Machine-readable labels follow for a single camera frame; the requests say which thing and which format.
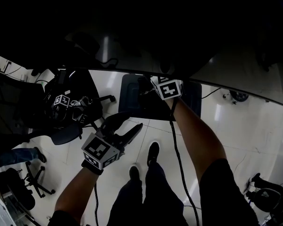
sleeve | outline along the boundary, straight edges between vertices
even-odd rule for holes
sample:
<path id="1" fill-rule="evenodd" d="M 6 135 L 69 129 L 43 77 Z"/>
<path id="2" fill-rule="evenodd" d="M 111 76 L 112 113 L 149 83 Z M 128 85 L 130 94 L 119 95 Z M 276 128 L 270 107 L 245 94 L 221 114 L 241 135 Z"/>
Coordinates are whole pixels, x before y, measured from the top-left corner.
<path id="1" fill-rule="evenodd" d="M 227 159 L 213 162 L 200 180 L 202 223 L 258 225 L 258 219 L 236 185 Z"/>
<path id="2" fill-rule="evenodd" d="M 56 225 L 80 226 L 69 213 L 64 211 L 55 211 L 52 215 L 48 226 Z"/>

black cable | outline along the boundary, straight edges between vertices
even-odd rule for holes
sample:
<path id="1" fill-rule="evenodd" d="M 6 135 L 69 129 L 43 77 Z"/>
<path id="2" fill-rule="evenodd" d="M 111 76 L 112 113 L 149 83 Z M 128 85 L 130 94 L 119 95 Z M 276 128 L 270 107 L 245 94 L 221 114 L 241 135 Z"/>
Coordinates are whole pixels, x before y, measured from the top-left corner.
<path id="1" fill-rule="evenodd" d="M 221 88 L 215 89 L 213 92 L 209 93 L 207 96 L 202 97 L 201 99 L 204 99 L 204 98 L 208 97 L 209 95 L 213 94 L 214 92 L 216 92 L 219 89 L 221 89 Z"/>
<path id="2" fill-rule="evenodd" d="M 16 69 L 15 71 L 13 71 L 12 73 L 14 73 L 14 72 L 16 72 L 16 71 L 18 71 L 19 69 L 21 69 L 22 68 L 22 66 L 20 66 L 20 68 L 18 68 L 18 69 Z"/>
<path id="3" fill-rule="evenodd" d="M 191 198 L 191 196 L 189 194 L 187 185 L 185 183 L 184 173 L 183 173 L 183 165 L 181 163 L 180 154 L 179 154 L 179 151 L 178 151 L 178 148 L 177 148 L 176 134 L 175 134 L 174 124 L 173 124 L 173 121 L 172 121 L 172 116 L 173 116 L 173 113 L 174 113 L 174 110 L 175 110 L 175 107 L 176 107 L 176 104 L 177 104 L 177 100 L 178 100 L 178 98 L 174 98 L 172 109 L 171 109 L 171 113 L 170 113 L 170 125 L 171 125 L 171 129 L 172 129 L 172 133 L 173 133 L 174 148 L 175 148 L 176 156 L 178 158 L 178 163 L 179 163 L 179 168 L 180 168 L 180 173 L 181 173 L 181 179 L 183 181 L 183 187 L 184 187 L 185 193 L 187 194 L 187 196 L 189 198 L 190 204 L 192 205 L 192 207 L 194 209 L 195 218 L 196 218 L 196 224 L 197 224 L 197 226 L 200 226 L 199 225 L 199 218 L 198 218 L 198 213 L 197 213 L 197 210 L 196 210 L 196 206 L 195 206 L 195 204 L 194 204 L 194 202 L 193 202 L 193 200 L 192 200 L 192 198 Z"/>
<path id="4" fill-rule="evenodd" d="M 38 81 L 38 78 L 41 76 L 41 74 L 43 74 L 43 72 L 39 74 L 39 76 L 37 77 L 37 79 L 36 79 L 36 81 L 35 81 L 34 83 L 36 83 L 36 82 Z"/>
<path id="5" fill-rule="evenodd" d="M 98 199 L 98 191 L 96 190 L 96 183 L 94 185 L 94 194 L 95 194 L 95 201 L 96 201 L 94 216 L 95 216 L 96 225 L 99 226 L 99 222 L 98 222 L 99 199 Z"/>
<path id="6" fill-rule="evenodd" d="M 35 82 L 35 84 L 36 84 L 37 82 L 39 82 L 39 81 L 43 81 L 43 82 L 47 82 L 47 83 L 48 83 L 48 81 L 45 81 L 45 80 L 38 80 L 38 81 Z"/>
<path id="7" fill-rule="evenodd" d="M 191 206 L 191 205 L 184 205 L 184 207 L 193 207 L 193 206 Z M 198 207 L 195 207 L 195 208 L 197 208 L 197 209 L 200 209 L 201 210 L 201 208 L 198 208 Z"/>
<path id="8" fill-rule="evenodd" d="M 100 64 L 102 64 L 102 65 L 105 65 L 105 64 L 107 64 L 107 63 L 109 63 L 111 60 L 115 60 L 116 61 L 116 63 L 114 64 L 115 66 L 117 66 L 117 64 L 118 64 L 118 59 L 117 58 L 110 58 L 107 62 L 102 62 L 102 61 L 100 61 L 100 60 L 98 60 L 98 59 L 96 59 Z"/>

white floor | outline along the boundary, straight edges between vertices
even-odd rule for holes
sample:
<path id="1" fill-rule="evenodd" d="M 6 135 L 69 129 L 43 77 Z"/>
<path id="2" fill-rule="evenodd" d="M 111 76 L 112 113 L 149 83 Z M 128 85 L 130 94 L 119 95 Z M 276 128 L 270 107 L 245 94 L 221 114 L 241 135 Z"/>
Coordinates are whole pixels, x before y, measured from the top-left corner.
<path id="1" fill-rule="evenodd" d="M 25 69 L 19 71 L 30 74 L 30 71 L 25 71 Z M 120 86 L 124 73 L 106 71 L 90 71 L 90 73 L 100 96 L 112 94 L 117 99 L 116 103 L 107 102 L 104 104 L 104 117 L 117 113 Z M 52 74 L 46 71 L 39 79 L 50 80 L 52 77 Z M 29 76 L 28 81 L 34 82 L 35 78 Z M 205 96 L 215 89 L 211 86 L 202 85 L 202 95 Z M 222 98 L 222 93 L 226 92 L 226 90 L 221 89 L 202 100 L 201 118 L 212 128 L 224 145 L 238 187 L 243 191 L 249 177 L 256 172 L 260 172 L 266 180 L 279 184 L 283 183 L 283 107 L 274 103 L 266 103 L 264 100 L 255 97 L 249 97 L 246 102 L 233 105 L 229 100 Z M 112 204 L 120 188 L 129 179 L 128 168 L 130 164 L 136 162 L 140 165 L 143 188 L 145 188 L 147 150 L 149 143 L 154 139 L 162 145 L 158 162 L 165 170 L 170 186 L 178 197 L 186 205 L 189 205 L 182 185 L 169 123 L 167 121 L 130 118 L 117 133 L 122 135 L 141 122 L 144 126 L 139 135 L 126 148 L 125 155 L 119 161 L 113 163 L 113 166 L 105 168 L 97 182 L 100 201 L 98 210 L 100 226 L 107 224 Z M 36 206 L 31 210 L 31 214 L 41 225 L 48 224 L 48 216 L 53 214 L 57 198 L 80 170 L 83 161 L 81 146 L 91 131 L 93 129 L 85 128 L 82 140 L 76 139 L 65 145 L 54 145 L 51 139 L 47 137 L 38 137 L 29 144 L 21 145 L 26 147 L 37 146 L 43 151 L 48 162 L 45 164 L 46 171 L 42 183 L 49 189 L 56 190 L 56 194 L 46 195 L 45 198 L 41 199 L 31 188 L 36 200 Z M 196 206 L 200 207 L 199 186 L 195 170 L 178 127 L 176 127 L 176 138 L 187 187 L 190 189 L 190 195 Z M 40 164 L 34 161 L 33 165 L 37 168 Z M 26 174 L 24 163 L 16 166 L 22 167 L 24 169 L 23 175 Z M 266 213 L 256 209 L 254 205 L 253 207 L 260 223 L 262 223 L 264 217 L 267 216 Z M 95 225 L 94 209 L 95 198 L 94 193 L 92 193 L 83 216 L 82 225 Z M 198 213 L 201 218 L 201 210 L 198 210 Z M 185 207 L 184 216 L 189 225 L 196 225 L 191 207 Z"/>

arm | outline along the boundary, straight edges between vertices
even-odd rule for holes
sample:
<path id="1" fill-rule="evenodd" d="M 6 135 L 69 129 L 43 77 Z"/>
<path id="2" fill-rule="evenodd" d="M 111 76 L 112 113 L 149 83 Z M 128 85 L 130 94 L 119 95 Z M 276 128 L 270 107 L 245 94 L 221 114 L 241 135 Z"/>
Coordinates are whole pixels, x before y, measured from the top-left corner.
<path id="1" fill-rule="evenodd" d="M 98 178 L 99 176 L 95 173 L 87 168 L 82 168 L 58 198 L 55 211 L 60 210 L 68 213 L 80 224 L 81 217 Z"/>
<path id="2" fill-rule="evenodd" d="M 172 108 L 173 99 L 166 100 Z M 198 181 L 215 160 L 226 158 L 224 148 L 211 128 L 203 122 L 181 99 L 178 99 L 174 117 L 194 164 Z"/>

pants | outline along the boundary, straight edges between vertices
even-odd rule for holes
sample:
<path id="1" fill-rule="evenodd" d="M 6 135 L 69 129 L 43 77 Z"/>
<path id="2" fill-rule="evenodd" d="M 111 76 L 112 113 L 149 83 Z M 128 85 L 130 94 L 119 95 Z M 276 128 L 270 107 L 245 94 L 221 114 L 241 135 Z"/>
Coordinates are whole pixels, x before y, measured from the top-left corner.
<path id="1" fill-rule="evenodd" d="M 0 153 L 0 167 L 38 159 L 35 148 L 18 148 Z"/>
<path id="2" fill-rule="evenodd" d="M 146 198 L 142 203 L 142 181 L 130 180 L 120 190 L 110 212 L 111 225 L 187 225 L 183 203 L 170 188 L 157 162 L 146 175 Z"/>

